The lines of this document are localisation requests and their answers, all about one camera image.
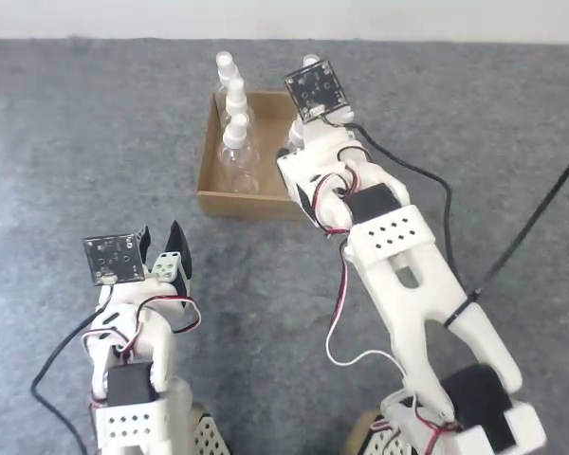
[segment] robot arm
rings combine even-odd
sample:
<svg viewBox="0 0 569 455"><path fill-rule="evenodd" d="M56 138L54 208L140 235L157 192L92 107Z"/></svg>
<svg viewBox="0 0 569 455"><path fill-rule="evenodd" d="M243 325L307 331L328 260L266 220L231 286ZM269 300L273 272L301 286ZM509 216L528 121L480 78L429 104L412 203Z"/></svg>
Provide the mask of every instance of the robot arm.
<svg viewBox="0 0 569 455"><path fill-rule="evenodd" d="M179 234L179 242L172 242ZM122 257L118 240L112 239L93 239L91 265L95 259L105 265L101 259L106 259L109 248ZM126 240L135 245L130 236ZM83 334L93 363L92 403L103 455L195 453L192 392L174 375L173 327L180 323L185 309L192 306L197 312L194 301L187 297L191 266L186 264L189 252L178 225L169 244L173 250L162 253L151 270L138 264L141 280L118 282L125 276L125 270L119 270L117 283L102 289L100 307L105 310ZM96 251L103 251L102 256L95 257ZM124 259L130 268L135 254L125 253L133 258ZM119 261L108 264L109 269L100 272L108 273L108 278L101 279L109 282L120 265ZM196 323L177 332L194 328L200 321L200 313L197 315Z"/></svg>
<svg viewBox="0 0 569 455"><path fill-rule="evenodd" d="M325 77L331 76L326 62L287 76L287 88L306 121L304 147L292 153L280 151L278 168L289 196L315 226L327 234L348 234L343 257L358 271L391 334L393 354L405 370L405 389L442 421L453 422L455 407L428 360L424 324L427 319L445 323L467 295L405 186L372 163L354 134L342 127L354 114L342 91L330 99L322 93ZM320 87L313 91L315 81ZM339 87L332 78L327 83ZM330 100L337 100L336 106L328 109ZM413 286L399 278L403 268L413 274ZM479 362L492 368L507 394L521 387L516 362L478 304L468 306L449 328ZM519 434L530 426L533 437L530 442L517 438L518 450L510 453L528 453L544 443L537 415L524 421L523 416L521 411L510 412L508 425ZM484 434L483 439L482 445L460 443L459 450L447 453L490 455L493 451Z"/></svg>

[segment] white wire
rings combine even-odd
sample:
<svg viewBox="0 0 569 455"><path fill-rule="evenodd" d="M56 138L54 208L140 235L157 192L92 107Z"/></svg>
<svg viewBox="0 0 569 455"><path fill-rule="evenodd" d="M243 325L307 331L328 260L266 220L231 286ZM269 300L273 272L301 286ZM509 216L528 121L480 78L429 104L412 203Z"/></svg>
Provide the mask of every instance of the white wire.
<svg viewBox="0 0 569 455"><path fill-rule="evenodd" d="M326 340L324 341L324 349L326 351L326 356L329 357L329 360L331 360L331 362L334 363L335 365L337 365L338 367L349 367L349 366L354 365L355 363L359 362L362 358L366 357L367 355L371 355L371 354L382 355L382 356L388 358L390 361L392 361L392 363L395 364L395 366L398 368L398 370L400 371L400 373L402 374L402 377L404 379L407 376L405 369L402 368L402 365L400 365L400 363L398 363L398 360L396 360L393 355L386 353L384 351L371 349L371 350L365 351L364 353L362 353L360 355L357 355L352 360L348 360L348 361L336 360L333 357L333 355L331 354L331 347L330 347L331 337L333 336L333 333L335 332L335 329L338 325L338 322L340 321L341 313L343 313L343 306L345 303L345 297L346 297L346 294L348 292L348 264L343 259L343 256L341 257L341 264L343 267L343 269L342 269L342 271L343 271L343 277L342 277L343 287L342 287L341 293L340 293L341 304L339 304L338 308L336 308L335 317L333 318L333 322L331 323L331 327L329 327L329 332L327 333Z"/></svg>
<svg viewBox="0 0 569 455"><path fill-rule="evenodd" d="M83 344L84 352L86 353L86 356L91 360L91 362L93 361L93 358L91 357L90 353L88 353L87 339L90 337L100 336L105 334L107 334L108 337L104 338L102 341L105 341L106 339L110 338L112 335L116 335L117 337L119 337L120 340L124 341L124 345L127 345L127 343L129 342L125 337L122 336L122 334L120 334L119 332L117 332L112 328L91 329L87 332L84 332L81 337L81 342Z"/></svg>

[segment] black cable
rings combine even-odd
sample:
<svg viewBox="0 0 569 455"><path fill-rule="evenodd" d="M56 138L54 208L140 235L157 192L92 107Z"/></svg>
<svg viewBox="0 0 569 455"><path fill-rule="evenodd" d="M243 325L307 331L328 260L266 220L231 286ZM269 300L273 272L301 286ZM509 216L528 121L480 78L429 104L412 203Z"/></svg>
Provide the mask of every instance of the black cable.
<svg viewBox="0 0 569 455"><path fill-rule="evenodd" d="M493 278L500 272L500 270L502 270L502 268L504 268L505 263L507 263L510 257L521 245L521 243L523 242L524 238L527 236L531 228L535 226L537 221L546 211L552 200L557 196L560 188L565 184L568 178L569 178L569 165L562 172L559 179L557 180L557 183L554 184L554 186L550 189L550 191L543 197L538 207L533 211L533 213L531 213L531 216L524 224L523 228L516 235L514 240L510 242L510 245L508 245L508 247L504 250L502 255L497 259L497 261L495 261L495 263L493 263L493 265L489 268L485 276L479 281L480 284L476 286L476 288L468 294L468 298L464 300L464 303L462 303L453 312L453 314L445 321L444 324L445 327L449 327L459 317L459 315L461 315L464 312L464 310L468 308L468 306L471 303L479 299L485 286L491 280L493 280Z"/></svg>
<svg viewBox="0 0 569 455"><path fill-rule="evenodd" d="M106 303L99 310L97 310L95 313L93 313L92 315L87 317L85 320L83 320L78 325L78 327L76 327L67 337L65 337L57 345L57 347L51 353L51 355L48 356L48 359L46 360L45 364L42 366L42 368L40 369L38 374L36 374L36 377L34 377L33 381L31 381L31 386L29 387L29 392L36 399L36 401L38 401L38 403L40 403L47 410L49 410L55 417L57 417L67 427L69 432L72 433L72 436L74 436L74 439L76 440L76 444L78 445L78 448L79 448L82 455L88 455L88 451L86 450L86 446L84 445L84 441L83 441L82 436L76 430L76 428L73 426L73 424L69 420L67 420L67 417L65 417L57 408L55 408L53 405L51 405L48 402L48 400L46 400L46 398L44 398L38 392L38 385L40 384L40 381L43 380L46 373L48 373L48 370L52 366L53 362L55 361L57 356L59 356L59 354L62 352L62 350L65 348L65 346L67 346L69 344L69 342L72 339L74 339L74 337L76 337L76 335L78 333L80 333L82 330L84 330L84 327L86 327L88 324L90 324L93 321L93 319L95 319L98 315L103 313L103 311L105 310L105 307L107 306L107 303L109 303L109 301L112 299L113 293L114 293L114 287L112 286L110 288L110 294L107 298Z"/></svg>
<svg viewBox="0 0 569 455"><path fill-rule="evenodd" d="M414 173L419 173L420 175L428 177L429 179L440 184L440 186L442 186L443 189L445 189L445 209L443 211L443 231L444 231L444 236L445 236L445 254L447 256L447 264L449 265L451 272L453 273L453 275L455 276L457 281L460 284L462 284L459 272L457 270L457 265L455 264L455 257L453 256L453 245L452 245L451 231L450 231L451 199L453 197L453 190L451 189L451 186L449 185L449 183L447 183L447 181L444 178L440 177L439 175L436 175L435 173L431 173L430 171L426 171L423 168L419 168L417 166L414 166L413 164L408 163L404 159L401 159L398 156L394 155L388 149L386 149L385 147L382 147L377 142L375 142L375 140L369 135L369 133L367 133L367 130L365 130L361 125L354 123L354 122L345 123L343 125L336 124L336 123L332 123L331 121L329 121L325 116L321 116L321 119L322 119L322 121L324 121L325 123L327 123L331 126L345 127L345 128L349 128L351 130L357 130L359 133L362 134L362 136L367 140L367 142L369 142L369 144L371 144L371 146L373 148L375 148L379 152L382 152L384 155L386 155L388 158L390 158L394 163L402 166L403 168L408 169L409 171L413 171Z"/></svg>

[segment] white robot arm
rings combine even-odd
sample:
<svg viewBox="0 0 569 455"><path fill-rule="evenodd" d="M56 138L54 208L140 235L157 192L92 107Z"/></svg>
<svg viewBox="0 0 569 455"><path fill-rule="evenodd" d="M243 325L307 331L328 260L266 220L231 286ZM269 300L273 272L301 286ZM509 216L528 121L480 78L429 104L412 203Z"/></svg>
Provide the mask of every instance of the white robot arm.
<svg viewBox="0 0 569 455"><path fill-rule="evenodd" d="M152 268L145 264L149 244L147 228L84 239L93 280L102 285L99 304L49 358L32 394L67 425L86 455L78 431L36 388L65 344L90 323L82 341L93 364L89 409L102 455L229 455L212 417L193 408L190 386L174 374L174 335L201 322L189 297L192 263L183 230L173 223ZM181 327L190 308L196 318Z"/></svg>
<svg viewBox="0 0 569 455"><path fill-rule="evenodd" d="M475 302L468 304L466 292L405 186L374 164L354 133L344 127L354 113L331 65L312 64L287 76L286 85L304 120L303 147L283 149L276 160L287 192L326 234L347 235L342 259L354 265L388 328L393 354L403 370L404 390L414 397L411 409L387 400L394 406L382 409L382 414L398 422L407 443L416 448L425 448L435 429L418 425L417 403L432 419L456 428L443 434L437 447L430 447L433 454L520 455L545 444L533 408L509 401L508 396L522 385L521 372L485 312ZM401 279L403 269L413 275L411 284ZM505 419L506 428L500 430L507 441L497 442L487 423L474 428L452 426L457 425L453 423L462 404L452 402L451 395L457 391L445 391L431 368L424 329L427 319L449 326L476 356L480 371L460 372L463 377L474 374L475 384L486 381L495 390L503 389L502 408L484 414L500 414L496 416L500 424ZM495 380L489 372L495 373ZM462 376L452 376L453 389Z"/></svg>

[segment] black zip tie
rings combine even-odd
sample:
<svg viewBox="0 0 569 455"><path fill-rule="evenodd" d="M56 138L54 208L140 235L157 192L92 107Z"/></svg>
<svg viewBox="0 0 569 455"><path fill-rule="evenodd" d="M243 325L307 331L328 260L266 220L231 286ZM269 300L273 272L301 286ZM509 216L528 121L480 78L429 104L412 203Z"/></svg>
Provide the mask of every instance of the black zip tie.
<svg viewBox="0 0 569 455"><path fill-rule="evenodd" d="M546 211L552 200L557 196L559 193L560 188L565 184L567 179L569 178L569 165L567 168L562 172L557 183L550 189L550 191L543 197L538 207L535 209L531 216L521 229L521 231L517 234L510 245L505 249L504 253L498 258L498 260L493 263L493 265L489 268L488 272L485 274L483 279L481 280L481 284L474 289L472 292L468 294L468 298L464 300L464 302L457 307L457 309L449 316L449 318L443 324L445 328L448 328L459 316L469 307L469 305L479 299L481 296L483 289L485 286L504 268L505 263L512 257L512 255L516 252L517 248L521 245L524 238L527 236L529 231L532 227L535 226L537 221Z"/></svg>

